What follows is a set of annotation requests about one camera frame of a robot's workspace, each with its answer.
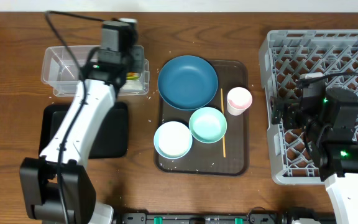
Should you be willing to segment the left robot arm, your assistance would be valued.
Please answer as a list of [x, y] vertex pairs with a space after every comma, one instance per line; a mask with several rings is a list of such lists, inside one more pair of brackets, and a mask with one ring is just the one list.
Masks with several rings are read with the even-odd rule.
[[91, 148], [127, 75], [142, 73], [135, 19], [102, 23], [101, 44], [79, 68], [75, 97], [53, 139], [19, 169], [29, 218], [55, 223], [112, 223], [112, 206], [97, 202], [86, 172]]

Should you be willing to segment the wooden chopstick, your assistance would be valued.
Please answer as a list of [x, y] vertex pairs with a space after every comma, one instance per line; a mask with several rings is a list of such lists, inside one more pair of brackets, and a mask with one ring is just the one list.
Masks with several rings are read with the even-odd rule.
[[[220, 89], [220, 97], [221, 97], [221, 113], [224, 116], [224, 97], [223, 97], [223, 89], [222, 88]], [[226, 139], [225, 139], [225, 135], [223, 135], [222, 141], [223, 141], [223, 158], [226, 158]]]

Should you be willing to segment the dark blue plate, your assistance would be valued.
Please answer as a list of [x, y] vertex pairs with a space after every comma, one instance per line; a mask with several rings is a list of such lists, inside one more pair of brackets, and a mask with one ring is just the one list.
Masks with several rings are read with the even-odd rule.
[[218, 90], [218, 75], [205, 59], [182, 55], [161, 69], [157, 86], [168, 105], [179, 110], [197, 110], [207, 105]]

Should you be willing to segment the pink white cup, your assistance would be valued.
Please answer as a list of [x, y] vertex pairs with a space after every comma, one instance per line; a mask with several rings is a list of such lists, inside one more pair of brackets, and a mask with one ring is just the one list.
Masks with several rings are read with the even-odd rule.
[[252, 104], [250, 91], [243, 87], [235, 87], [227, 94], [227, 111], [233, 116], [241, 115]]

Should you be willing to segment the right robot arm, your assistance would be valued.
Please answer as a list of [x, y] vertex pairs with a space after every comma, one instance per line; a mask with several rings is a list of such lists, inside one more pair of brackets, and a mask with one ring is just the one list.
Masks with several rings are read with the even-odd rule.
[[358, 143], [353, 140], [357, 95], [326, 88], [322, 80], [302, 80], [297, 100], [270, 97], [272, 124], [301, 129], [305, 149], [333, 205], [337, 223], [358, 223]]

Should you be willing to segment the light blue rice bowl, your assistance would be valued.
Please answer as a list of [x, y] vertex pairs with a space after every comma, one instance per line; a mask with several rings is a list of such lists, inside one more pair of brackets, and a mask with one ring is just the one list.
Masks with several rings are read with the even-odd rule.
[[181, 122], [169, 121], [158, 127], [154, 134], [154, 147], [166, 159], [179, 159], [191, 149], [193, 136]]

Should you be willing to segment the yellow green snack wrapper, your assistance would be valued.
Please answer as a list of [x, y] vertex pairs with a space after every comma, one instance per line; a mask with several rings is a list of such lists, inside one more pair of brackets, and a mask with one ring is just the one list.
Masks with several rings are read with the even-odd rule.
[[136, 72], [129, 72], [126, 75], [126, 80], [138, 80], [141, 74]]

